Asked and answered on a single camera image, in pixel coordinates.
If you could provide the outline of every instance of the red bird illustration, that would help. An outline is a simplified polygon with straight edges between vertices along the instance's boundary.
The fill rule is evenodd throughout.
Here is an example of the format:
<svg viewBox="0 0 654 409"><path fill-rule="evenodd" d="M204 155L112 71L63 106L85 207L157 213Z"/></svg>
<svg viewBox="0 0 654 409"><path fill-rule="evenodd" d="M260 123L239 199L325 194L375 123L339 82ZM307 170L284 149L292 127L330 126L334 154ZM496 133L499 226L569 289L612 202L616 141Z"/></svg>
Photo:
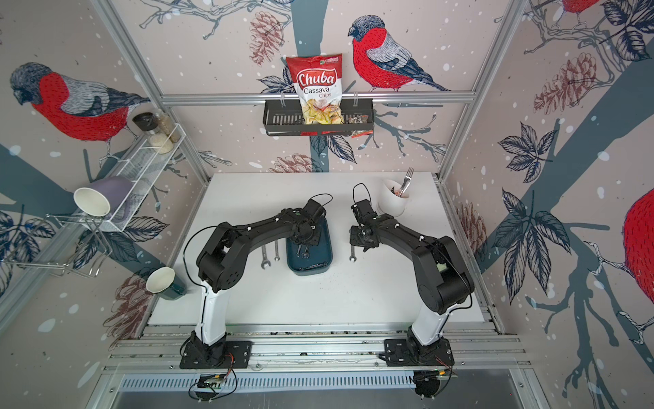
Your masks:
<svg viewBox="0 0 654 409"><path fill-rule="evenodd" d="M100 82L57 74L35 62L16 68L10 83L20 105L31 102L34 109L69 137L106 142L107 155L100 159L100 163L110 157L116 158L109 154L111 138L123 128L129 130L129 114L138 104L150 101Z"/></svg>
<svg viewBox="0 0 654 409"><path fill-rule="evenodd" d="M582 22L579 14L581 14L582 11L585 9L589 8L593 4L597 3L599 0L562 0L562 1L557 1L557 3L562 4L563 6L563 13L561 14L561 17L557 20L556 23L554 23L555 27L559 26L559 21L561 21L561 18L566 14L566 12L569 13L576 13L577 14L577 24L574 26L574 28L577 28L579 26L586 26L586 22Z"/></svg>
<svg viewBox="0 0 654 409"><path fill-rule="evenodd" d="M357 18L347 35L352 40L354 68L375 88L399 90L407 84L425 84L449 91L436 84L431 75L418 66L411 53L395 42L377 16Z"/></svg>
<svg viewBox="0 0 654 409"><path fill-rule="evenodd" d="M636 280L643 293L654 302L654 189L636 200L636 203L627 212L623 237L626 258L624 263L604 259L597 244L585 241L586 244L593 247L600 261L599 267L591 272L597 276L603 264L609 264L625 271ZM626 312L619 311L618 314L627 318L636 327L638 339L632 341L638 345L644 344L643 332L654 324L654 317L639 325Z"/></svg>

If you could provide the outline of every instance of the purple mug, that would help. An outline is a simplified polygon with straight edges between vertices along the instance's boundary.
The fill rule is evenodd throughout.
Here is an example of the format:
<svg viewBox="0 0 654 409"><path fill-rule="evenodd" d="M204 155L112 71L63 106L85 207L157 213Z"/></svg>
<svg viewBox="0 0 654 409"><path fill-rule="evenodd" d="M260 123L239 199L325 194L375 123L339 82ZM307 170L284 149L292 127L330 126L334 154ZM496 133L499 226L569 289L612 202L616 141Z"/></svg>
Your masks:
<svg viewBox="0 0 654 409"><path fill-rule="evenodd" d="M132 182L122 176L111 176L80 187L73 193L77 207L83 212L96 217L114 213L125 200L132 188ZM125 200L123 216L129 215L129 201Z"/></svg>

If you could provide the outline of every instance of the bag of chips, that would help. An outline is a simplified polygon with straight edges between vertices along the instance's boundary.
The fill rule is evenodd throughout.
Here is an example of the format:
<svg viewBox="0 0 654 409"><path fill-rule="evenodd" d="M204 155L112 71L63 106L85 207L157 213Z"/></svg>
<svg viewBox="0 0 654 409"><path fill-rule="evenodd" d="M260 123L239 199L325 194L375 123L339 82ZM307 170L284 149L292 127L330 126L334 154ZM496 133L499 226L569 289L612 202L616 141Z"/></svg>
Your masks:
<svg viewBox="0 0 654 409"><path fill-rule="evenodd" d="M342 54L286 59L306 125L344 123L340 108L342 62Z"/></svg>

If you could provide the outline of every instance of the dark teal tray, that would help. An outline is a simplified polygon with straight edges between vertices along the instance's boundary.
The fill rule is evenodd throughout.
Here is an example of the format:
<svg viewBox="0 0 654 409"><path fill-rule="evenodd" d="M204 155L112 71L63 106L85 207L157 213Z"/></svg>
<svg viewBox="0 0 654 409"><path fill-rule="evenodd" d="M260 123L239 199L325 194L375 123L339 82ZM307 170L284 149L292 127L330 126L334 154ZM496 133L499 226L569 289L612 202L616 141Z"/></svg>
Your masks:
<svg viewBox="0 0 654 409"><path fill-rule="evenodd" d="M318 245L309 246L309 258L302 258L305 246L302 245L300 256L298 254L298 245L286 239L286 261L288 268L299 276L311 276L327 271L332 263L334 254L332 253L332 241L329 237L329 228L327 219L323 219L319 226L320 241Z"/></svg>

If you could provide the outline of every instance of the black metal basket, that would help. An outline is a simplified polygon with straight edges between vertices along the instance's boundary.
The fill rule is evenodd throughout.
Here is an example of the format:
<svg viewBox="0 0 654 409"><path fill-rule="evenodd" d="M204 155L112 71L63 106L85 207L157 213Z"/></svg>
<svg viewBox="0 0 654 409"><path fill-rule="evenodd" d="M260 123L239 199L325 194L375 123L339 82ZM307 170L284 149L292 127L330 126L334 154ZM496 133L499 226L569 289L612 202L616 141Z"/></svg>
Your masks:
<svg viewBox="0 0 654 409"><path fill-rule="evenodd" d="M366 122L360 124L333 124L333 125L305 125L302 117L302 106L298 99L285 99L286 105L281 101L271 99L266 101L264 108L264 128L269 136L303 136L303 135L348 135L353 131L372 131L375 126L375 113L372 109L372 99L358 99L354 106L354 99L341 100L343 119L350 119L367 115Z"/></svg>

